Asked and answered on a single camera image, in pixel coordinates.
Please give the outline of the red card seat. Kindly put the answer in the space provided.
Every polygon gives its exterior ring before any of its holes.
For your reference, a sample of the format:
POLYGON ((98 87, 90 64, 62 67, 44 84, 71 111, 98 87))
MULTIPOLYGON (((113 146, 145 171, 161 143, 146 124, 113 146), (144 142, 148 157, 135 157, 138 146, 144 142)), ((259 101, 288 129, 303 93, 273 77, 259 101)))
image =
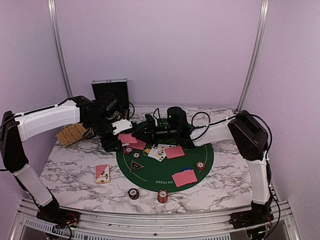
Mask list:
POLYGON ((137 140, 137 143, 131 143, 130 147, 133 149, 137 149, 137 150, 143 150, 146 146, 146 143, 141 141, 141 140, 137 140))
POLYGON ((192 177, 192 176, 195 176, 195 172, 193 169, 188 169, 188 170, 180 172, 180 175, 184 176, 184 177, 192 177))
POLYGON ((198 181, 196 175, 191 176, 191 177, 185 177, 185 176, 181 176, 180 172, 172 175, 172 179, 173 179, 177 188, 182 187, 187 184, 196 183, 198 181))

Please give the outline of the red playing card deck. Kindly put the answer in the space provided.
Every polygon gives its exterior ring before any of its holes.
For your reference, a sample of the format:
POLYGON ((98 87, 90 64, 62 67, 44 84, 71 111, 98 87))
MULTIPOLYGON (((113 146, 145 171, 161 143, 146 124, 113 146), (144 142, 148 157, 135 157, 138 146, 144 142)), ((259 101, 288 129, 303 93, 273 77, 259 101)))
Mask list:
POLYGON ((123 147, 130 144, 136 144, 138 142, 138 140, 133 137, 131 133, 121 133, 118 135, 118 139, 120 140, 123 147))

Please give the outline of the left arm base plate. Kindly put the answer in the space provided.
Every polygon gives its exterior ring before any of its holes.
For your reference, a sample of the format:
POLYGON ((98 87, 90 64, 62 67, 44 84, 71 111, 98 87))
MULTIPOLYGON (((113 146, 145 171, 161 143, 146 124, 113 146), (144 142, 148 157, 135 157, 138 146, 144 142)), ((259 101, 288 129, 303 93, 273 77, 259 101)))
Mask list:
POLYGON ((56 224, 57 228, 76 227, 79 223, 80 213, 74 210, 59 208, 50 213, 38 211, 36 217, 40 220, 56 224))

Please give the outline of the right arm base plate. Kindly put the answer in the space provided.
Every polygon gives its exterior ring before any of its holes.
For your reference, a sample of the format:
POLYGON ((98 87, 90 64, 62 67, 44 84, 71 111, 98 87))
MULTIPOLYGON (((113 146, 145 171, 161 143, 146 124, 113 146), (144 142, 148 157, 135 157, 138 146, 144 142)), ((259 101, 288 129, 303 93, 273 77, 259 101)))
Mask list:
POLYGON ((263 214, 259 211, 246 210, 230 214, 229 223, 234 229, 251 227, 259 224, 268 223, 274 220, 272 213, 263 214))

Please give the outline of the red chips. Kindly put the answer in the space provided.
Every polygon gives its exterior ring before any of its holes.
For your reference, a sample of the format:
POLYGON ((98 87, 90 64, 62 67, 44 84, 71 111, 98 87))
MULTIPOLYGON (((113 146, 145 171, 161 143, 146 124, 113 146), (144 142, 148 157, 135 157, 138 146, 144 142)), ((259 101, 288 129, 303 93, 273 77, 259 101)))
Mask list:
POLYGON ((131 154, 133 152, 133 148, 132 147, 125 147, 123 150, 124 154, 128 155, 131 154))

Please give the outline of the red card bottom seat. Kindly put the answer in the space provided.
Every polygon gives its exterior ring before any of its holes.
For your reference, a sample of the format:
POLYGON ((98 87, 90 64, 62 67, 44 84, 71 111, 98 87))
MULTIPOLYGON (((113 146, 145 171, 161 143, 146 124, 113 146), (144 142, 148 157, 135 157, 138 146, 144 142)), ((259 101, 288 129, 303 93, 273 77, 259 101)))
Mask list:
POLYGON ((188 170, 180 172, 180 175, 184 176, 184 177, 192 177, 192 176, 195 176, 195 172, 193 169, 188 169, 188 170))
POLYGON ((196 175, 191 176, 191 177, 185 177, 185 176, 181 176, 180 172, 172 175, 172 179, 173 179, 177 188, 182 187, 187 184, 196 183, 198 181, 196 175))

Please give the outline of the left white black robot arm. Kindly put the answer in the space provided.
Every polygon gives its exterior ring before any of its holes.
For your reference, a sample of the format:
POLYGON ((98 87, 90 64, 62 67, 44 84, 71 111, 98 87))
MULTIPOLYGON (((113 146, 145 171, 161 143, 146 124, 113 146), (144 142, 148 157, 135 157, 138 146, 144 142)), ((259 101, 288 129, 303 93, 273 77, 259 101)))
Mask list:
POLYGON ((82 123, 100 137, 106 152, 121 148, 118 134, 131 129, 127 119, 116 120, 112 116, 122 106, 116 97, 106 93, 100 100, 90 100, 82 95, 70 97, 61 103, 44 108, 14 114, 3 114, 0 126, 0 153, 4 167, 14 175, 20 186, 27 191, 38 205, 39 214, 45 220, 58 223, 71 213, 60 208, 50 190, 43 184, 30 166, 22 143, 38 134, 82 123))

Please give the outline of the dark brown poker chip stack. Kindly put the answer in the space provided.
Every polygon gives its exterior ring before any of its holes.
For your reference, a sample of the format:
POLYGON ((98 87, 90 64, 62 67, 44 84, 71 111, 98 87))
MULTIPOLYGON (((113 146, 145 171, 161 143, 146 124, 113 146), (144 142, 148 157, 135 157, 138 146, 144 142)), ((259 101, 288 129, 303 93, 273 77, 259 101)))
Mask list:
POLYGON ((128 195, 130 199, 137 200, 140 196, 140 193, 136 188, 130 188, 128 191, 128 195))

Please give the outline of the ace of spades card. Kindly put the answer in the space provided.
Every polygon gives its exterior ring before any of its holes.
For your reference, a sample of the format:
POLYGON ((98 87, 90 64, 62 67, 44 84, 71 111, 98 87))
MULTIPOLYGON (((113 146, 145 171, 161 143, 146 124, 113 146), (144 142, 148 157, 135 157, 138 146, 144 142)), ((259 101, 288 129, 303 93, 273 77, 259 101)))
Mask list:
POLYGON ((162 162, 167 155, 165 151, 157 151, 154 156, 157 161, 162 162))

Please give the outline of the black triangular all-in button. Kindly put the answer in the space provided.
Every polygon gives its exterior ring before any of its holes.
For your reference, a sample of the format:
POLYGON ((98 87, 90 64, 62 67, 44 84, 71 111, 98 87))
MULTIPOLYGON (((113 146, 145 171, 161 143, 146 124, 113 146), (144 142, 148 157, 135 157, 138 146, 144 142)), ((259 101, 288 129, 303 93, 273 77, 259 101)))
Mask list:
POLYGON ((144 168, 144 166, 143 165, 141 165, 140 163, 138 163, 138 162, 135 162, 135 161, 131 161, 131 165, 130 165, 130 173, 133 173, 133 172, 135 172, 135 171, 137 171, 137 170, 141 170, 141 169, 143 169, 144 168))

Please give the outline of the five of spades card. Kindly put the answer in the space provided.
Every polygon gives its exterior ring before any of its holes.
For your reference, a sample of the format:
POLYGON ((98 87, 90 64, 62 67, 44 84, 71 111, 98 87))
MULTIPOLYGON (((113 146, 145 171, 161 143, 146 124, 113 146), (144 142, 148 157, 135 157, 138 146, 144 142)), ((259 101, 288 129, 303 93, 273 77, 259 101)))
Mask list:
POLYGON ((174 147, 176 147, 175 145, 171 145, 171 144, 158 144, 158 146, 157 146, 159 149, 167 149, 167 148, 174 148, 174 147))

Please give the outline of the red poker chip stack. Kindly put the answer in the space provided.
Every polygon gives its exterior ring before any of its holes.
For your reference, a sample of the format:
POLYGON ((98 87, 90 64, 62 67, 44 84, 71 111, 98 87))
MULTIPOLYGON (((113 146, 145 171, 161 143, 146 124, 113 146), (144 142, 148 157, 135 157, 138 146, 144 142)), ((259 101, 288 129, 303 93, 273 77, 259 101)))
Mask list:
POLYGON ((157 194, 157 200, 161 204, 166 203, 168 201, 168 192, 166 190, 160 190, 157 194))

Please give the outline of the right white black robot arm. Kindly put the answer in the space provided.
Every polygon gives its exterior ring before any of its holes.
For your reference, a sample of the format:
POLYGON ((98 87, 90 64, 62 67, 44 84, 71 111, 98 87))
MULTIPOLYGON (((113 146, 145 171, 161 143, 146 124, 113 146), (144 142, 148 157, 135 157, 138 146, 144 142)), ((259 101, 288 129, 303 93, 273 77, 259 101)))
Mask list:
POLYGON ((246 160, 252 183, 251 210, 247 219, 258 224, 271 212, 273 200, 272 179, 268 153, 272 133, 265 121, 246 110, 204 126, 193 126, 187 121, 187 113, 178 106, 167 109, 167 125, 161 119, 145 115, 146 126, 133 132, 133 137, 146 143, 174 139, 183 148, 192 149, 222 140, 234 140, 243 159, 246 160))

